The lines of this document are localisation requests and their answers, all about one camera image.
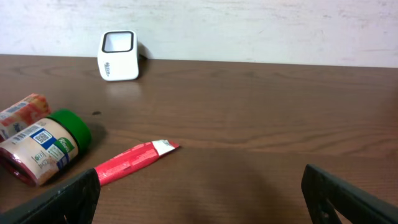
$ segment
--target brown wooden surface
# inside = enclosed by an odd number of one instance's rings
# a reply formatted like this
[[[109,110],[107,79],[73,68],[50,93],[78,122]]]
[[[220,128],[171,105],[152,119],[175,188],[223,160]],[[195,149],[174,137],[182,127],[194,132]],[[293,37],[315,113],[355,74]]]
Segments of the brown wooden surface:
[[[0,62],[0,108],[42,93],[94,137],[43,187],[0,169],[0,212],[155,139],[183,147],[105,186],[94,223],[310,223],[308,163],[398,205],[398,69],[148,60],[111,83],[95,58]]]

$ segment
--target white device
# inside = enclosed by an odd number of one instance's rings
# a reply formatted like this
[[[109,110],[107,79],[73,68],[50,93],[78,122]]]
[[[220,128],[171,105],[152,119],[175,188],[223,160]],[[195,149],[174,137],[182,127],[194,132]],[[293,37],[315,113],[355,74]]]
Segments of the white device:
[[[106,81],[133,80],[138,77],[137,35],[132,30],[103,34],[98,50],[98,68]]]

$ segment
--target red candy wrapper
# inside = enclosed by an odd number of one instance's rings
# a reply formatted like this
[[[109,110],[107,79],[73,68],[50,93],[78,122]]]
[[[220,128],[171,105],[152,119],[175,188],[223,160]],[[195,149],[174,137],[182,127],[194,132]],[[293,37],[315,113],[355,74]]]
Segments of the red candy wrapper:
[[[179,145],[168,140],[157,140],[135,146],[95,167],[99,182],[104,186],[144,168]]]

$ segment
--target bottle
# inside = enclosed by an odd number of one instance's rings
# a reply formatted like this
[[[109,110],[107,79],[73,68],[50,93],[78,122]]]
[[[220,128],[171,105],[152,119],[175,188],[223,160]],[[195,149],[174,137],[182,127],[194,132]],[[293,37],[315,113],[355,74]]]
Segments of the bottle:
[[[90,142],[86,124],[59,110],[0,143],[0,163],[26,184],[39,186],[85,153]]]

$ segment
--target green lid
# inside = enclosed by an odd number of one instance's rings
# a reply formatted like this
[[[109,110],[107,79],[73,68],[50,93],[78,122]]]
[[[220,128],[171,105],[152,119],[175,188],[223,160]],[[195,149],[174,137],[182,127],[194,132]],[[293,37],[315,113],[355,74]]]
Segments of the green lid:
[[[79,154],[85,153],[91,142],[91,133],[87,125],[70,110],[58,110],[47,116],[61,124],[75,138]]]

